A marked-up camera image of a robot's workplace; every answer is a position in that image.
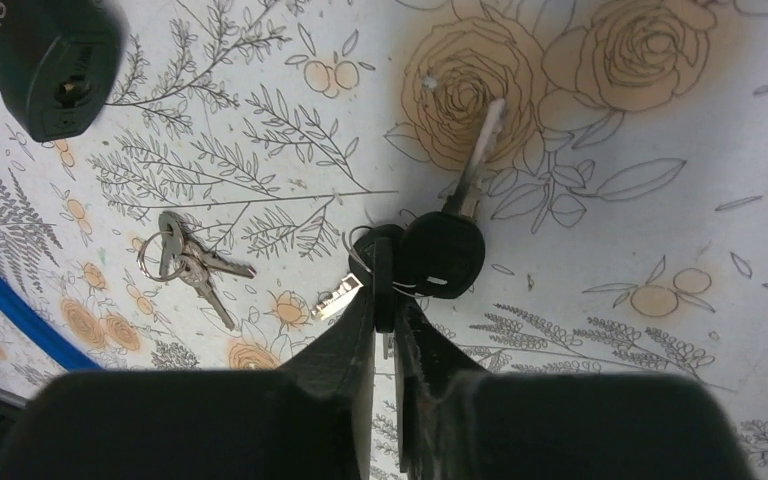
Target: floral tablecloth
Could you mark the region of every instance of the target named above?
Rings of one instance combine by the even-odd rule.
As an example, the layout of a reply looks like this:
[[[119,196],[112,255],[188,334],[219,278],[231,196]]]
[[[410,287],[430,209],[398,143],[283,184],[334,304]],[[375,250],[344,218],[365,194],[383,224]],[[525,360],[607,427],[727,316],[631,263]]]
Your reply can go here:
[[[492,371],[708,386],[768,479],[768,0],[142,0],[109,105],[35,144],[0,100],[0,274],[107,368],[272,368],[324,331],[341,235],[439,208],[497,97],[487,262],[427,315]],[[174,211],[228,330],[136,252]],[[157,266],[158,245],[148,249]],[[0,314],[0,387],[60,373]],[[396,467],[376,369],[373,477]]]

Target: tablecloth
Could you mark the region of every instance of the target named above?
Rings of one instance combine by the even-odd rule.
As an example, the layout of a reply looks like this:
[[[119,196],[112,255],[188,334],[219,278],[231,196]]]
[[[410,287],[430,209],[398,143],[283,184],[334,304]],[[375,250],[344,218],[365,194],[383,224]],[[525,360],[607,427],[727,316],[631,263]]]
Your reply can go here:
[[[440,208],[504,97],[484,270],[428,317],[494,372],[702,382],[768,479],[768,0],[121,6],[84,135],[36,144],[0,100],[0,274],[90,358],[286,361],[328,327],[311,308],[346,274],[342,235]],[[137,268],[164,211],[258,270],[216,278],[234,330]],[[58,373],[0,315],[0,387]],[[401,478],[391,363],[375,383],[372,476]]]

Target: black padlock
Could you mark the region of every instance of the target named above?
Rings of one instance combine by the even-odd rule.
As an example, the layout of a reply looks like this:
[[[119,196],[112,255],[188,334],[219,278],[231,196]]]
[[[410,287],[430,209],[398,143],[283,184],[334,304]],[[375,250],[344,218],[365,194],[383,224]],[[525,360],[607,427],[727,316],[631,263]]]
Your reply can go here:
[[[79,135],[107,99],[124,17],[104,0],[0,0],[0,92],[38,142]]]

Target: blue strap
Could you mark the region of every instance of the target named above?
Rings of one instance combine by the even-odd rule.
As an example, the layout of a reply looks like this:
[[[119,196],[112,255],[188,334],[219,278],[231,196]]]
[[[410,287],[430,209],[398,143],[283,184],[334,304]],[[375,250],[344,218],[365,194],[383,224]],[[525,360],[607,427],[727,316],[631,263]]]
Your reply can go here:
[[[0,309],[19,330],[66,370],[101,368],[40,318],[1,277]]]

